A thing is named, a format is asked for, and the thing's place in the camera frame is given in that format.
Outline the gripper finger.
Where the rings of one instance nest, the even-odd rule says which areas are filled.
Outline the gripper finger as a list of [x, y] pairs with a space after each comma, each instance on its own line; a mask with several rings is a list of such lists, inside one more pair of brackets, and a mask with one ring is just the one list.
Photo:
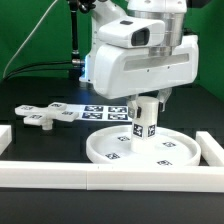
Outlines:
[[136, 119], [141, 116], [141, 107], [137, 104], [137, 99], [137, 95], [127, 97], [128, 116], [132, 119]]
[[158, 92], [157, 99], [159, 100], [159, 108], [160, 108], [161, 112], [165, 111], [166, 102], [168, 101], [171, 93], [172, 93], [172, 89], [171, 88], [161, 89]]

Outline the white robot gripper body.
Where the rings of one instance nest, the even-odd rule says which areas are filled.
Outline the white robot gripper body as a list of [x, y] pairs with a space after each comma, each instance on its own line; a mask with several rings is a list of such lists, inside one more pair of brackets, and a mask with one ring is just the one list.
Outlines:
[[107, 98], [121, 98], [192, 83], [198, 70], [198, 37], [182, 38], [171, 56], [153, 57], [148, 48], [105, 44], [96, 54], [93, 86]]

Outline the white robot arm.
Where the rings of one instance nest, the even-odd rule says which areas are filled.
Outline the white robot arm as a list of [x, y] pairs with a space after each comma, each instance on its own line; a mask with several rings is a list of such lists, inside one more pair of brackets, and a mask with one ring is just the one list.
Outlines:
[[174, 86], [197, 75], [198, 37], [183, 29], [188, 0], [96, 0], [92, 46], [81, 80], [107, 99], [126, 97], [129, 116], [142, 112], [137, 96], [156, 91], [167, 101]]

